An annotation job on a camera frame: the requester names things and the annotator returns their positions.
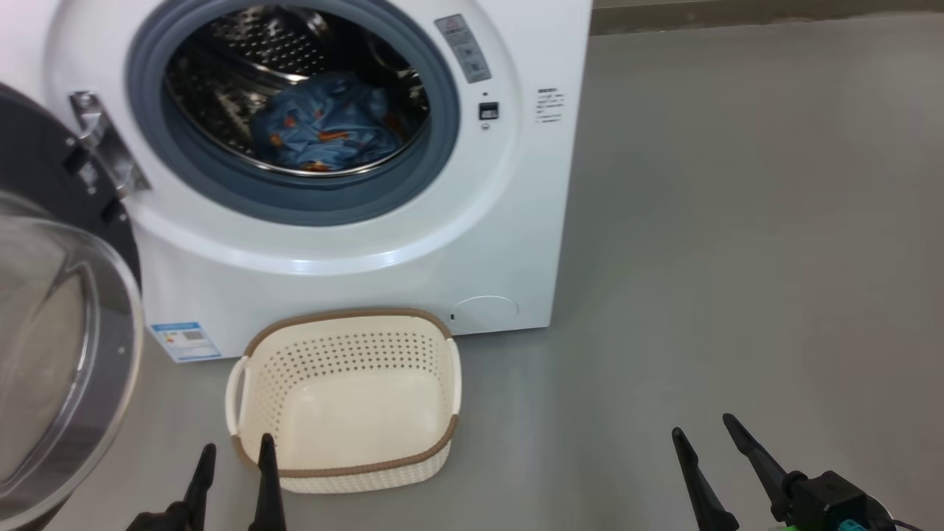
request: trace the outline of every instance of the label sticker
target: label sticker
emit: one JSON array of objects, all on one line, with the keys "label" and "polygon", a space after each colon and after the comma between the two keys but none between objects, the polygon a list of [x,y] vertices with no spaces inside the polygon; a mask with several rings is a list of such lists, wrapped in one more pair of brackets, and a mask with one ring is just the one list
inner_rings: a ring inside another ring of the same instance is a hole
[{"label": "label sticker", "polygon": [[564,119],[565,95],[560,89],[538,89],[534,105],[534,123],[550,124]]},{"label": "label sticker", "polygon": [[222,357],[199,323],[155,324],[151,325],[151,332],[178,363]]},{"label": "label sticker", "polygon": [[441,18],[436,21],[436,27],[439,28],[443,37],[446,37],[452,53],[456,54],[456,59],[463,67],[466,81],[476,83],[492,78],[479,43],[476,42],[475,35],[472,35],[472,30],[469,29],[462,15]]}]

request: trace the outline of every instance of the basket handle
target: basket handle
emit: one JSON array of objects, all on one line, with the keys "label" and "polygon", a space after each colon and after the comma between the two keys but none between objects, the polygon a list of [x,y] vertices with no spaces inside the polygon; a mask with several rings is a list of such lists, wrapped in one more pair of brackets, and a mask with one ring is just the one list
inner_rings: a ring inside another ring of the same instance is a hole
[{"label": "basket handle", "polygon": [[231,436],[239,434],[239,421],[236,419],[236,387],[239,386],[240,376],[243,375],[247,361],[249,361],[248,356],[241,357],[233,366],[233,370],[229,372],[229,379],[227,380],[227,428]]}]

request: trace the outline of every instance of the blue label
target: blue label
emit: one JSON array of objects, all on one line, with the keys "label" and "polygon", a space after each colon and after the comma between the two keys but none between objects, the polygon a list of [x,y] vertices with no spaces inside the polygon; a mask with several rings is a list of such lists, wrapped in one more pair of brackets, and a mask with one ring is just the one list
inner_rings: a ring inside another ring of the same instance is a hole
[{"label": "blue label", "polygon": [[200,323],[154,324],[151,333],[178,363],[223,357]]}]

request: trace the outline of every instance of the door glass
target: door glass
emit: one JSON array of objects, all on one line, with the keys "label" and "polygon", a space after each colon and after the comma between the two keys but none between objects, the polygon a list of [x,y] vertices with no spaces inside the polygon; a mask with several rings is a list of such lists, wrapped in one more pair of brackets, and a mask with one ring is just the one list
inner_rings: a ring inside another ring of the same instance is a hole
[{"label": "door glass", "polygon": [[0,529],[52,508],[108,448],[141,330],[114,249],[0,195]]}]

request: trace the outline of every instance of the blue patterned fabric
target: blue patterned fabric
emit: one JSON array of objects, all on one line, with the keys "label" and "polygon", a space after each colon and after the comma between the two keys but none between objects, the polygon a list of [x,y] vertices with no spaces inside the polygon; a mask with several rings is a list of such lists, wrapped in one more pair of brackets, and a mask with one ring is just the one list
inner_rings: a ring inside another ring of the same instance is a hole
[{"label": "blue patterned fabric", "polygon": [[309,171],[370,163],[397,151],[387,95],[353,73],[311,77],[270,98],[249,123],[257,151],[271,162]]}]

